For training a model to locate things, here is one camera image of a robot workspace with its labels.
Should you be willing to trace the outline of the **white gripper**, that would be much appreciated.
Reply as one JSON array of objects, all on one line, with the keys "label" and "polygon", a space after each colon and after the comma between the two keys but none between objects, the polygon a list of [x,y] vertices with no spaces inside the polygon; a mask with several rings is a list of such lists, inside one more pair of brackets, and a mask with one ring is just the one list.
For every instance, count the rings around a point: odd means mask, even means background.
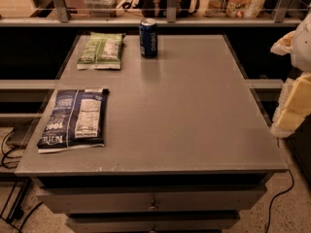
[{"label": "white gripper", "polygon": [[[311,14],[273,44],[270,51],[278,55],[291,54],[292,65],[303,72],[311,72]],[[274,137],[287,138],[311,115],[311,74],[297,79],[287,78],[283,84],[278,107],[270,132]]]}]

